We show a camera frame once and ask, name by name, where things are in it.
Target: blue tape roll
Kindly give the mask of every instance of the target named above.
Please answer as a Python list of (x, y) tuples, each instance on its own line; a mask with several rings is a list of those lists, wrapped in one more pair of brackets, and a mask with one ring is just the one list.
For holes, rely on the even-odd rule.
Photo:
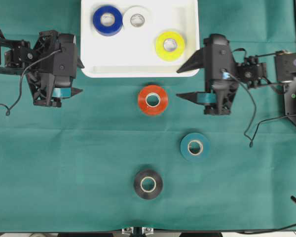
[[(191, 152), (190, 145), (196, 142), (200, 146), (199, 152)], [(182, 156), (191, 162), (201, 162), (209, 156), (210, 142), (200, 133), (191, 133), (185, 136), (181, 141), (181, 154)]]
[[(115, 18), (115, 22), (111, 26), (105, 26), (101, 23), (101, 17), (105, 13), (110, 13)], [(123, 16), (120, 11), (113, 6), (102, 6), (93, 15), (93, 25), (95, 29), (103, 36), (113, 36), (122, 29)]]

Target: white tray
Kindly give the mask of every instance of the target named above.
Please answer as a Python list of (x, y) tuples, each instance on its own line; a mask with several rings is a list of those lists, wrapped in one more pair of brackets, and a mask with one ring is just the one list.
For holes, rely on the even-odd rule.
[[(146, 34), (122, 30), (114, 36), (100, 35), (93, 14), (103, 5), (113, 5), (124, 14), (133, 6), (147, 8), (152, 27)], [(183, 35), (186, 49), (174, 62), (155, 53), (155, 39), (164, 31)], [(91, 78), (191, 77), (198, 70), (177, 74), (176, 70), (200, 47), (197, 0), (81, 0), (81, 60)]]

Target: white tape roll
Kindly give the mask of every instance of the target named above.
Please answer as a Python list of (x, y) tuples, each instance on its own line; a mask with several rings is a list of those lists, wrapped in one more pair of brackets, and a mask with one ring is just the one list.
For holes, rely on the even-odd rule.
[(125, 30), (142, 31), (152, 26), (151, 13), (144, 7), (134, 6), (128, 9), (123, 16)]

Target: black tape roll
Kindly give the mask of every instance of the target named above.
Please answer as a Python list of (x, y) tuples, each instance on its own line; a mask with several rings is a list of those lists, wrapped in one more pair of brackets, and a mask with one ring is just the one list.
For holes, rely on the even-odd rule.
[[(149, 190), (145, 190), (145, 188), (143, 187), (143, 182), (146, 179), (153, 182), (153, 187)], [(162, 188), (163, 181), (161, 176), (151, 169), (143, 170), (139, 172), (135, 177), (134, 189), (138, 196), (143, 199), (150, 200), (156, 198), (161, 193)]]

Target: teal tape roll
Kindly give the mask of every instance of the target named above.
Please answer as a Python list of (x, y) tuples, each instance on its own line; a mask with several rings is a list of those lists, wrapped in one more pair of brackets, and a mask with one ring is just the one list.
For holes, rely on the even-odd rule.
[(181, 141), (181, 154), (188, 161), (201, 162), (209, 156), (209, 152), (210, 142), (200, 133), (191, 133)]

